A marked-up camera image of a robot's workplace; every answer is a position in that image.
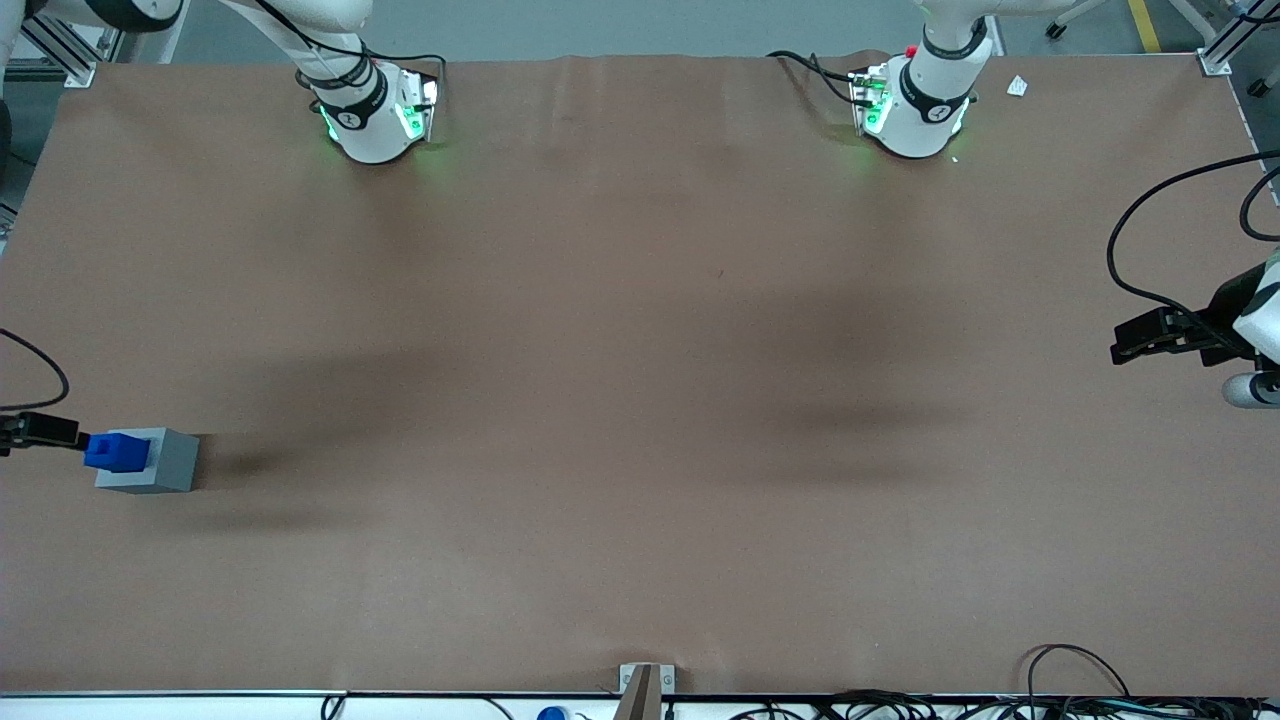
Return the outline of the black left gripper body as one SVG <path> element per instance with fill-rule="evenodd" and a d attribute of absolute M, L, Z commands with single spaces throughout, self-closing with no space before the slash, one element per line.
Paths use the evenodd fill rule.
<path fill-rule="evenodd" d="M 1279 364 L 1279 265 L 1262 263 L 1222 283 L 1201 320 L 1225 340 L 1210 340 L 1199 351 L 1203 366 L 1240 359 L 1262 366 Z"/>

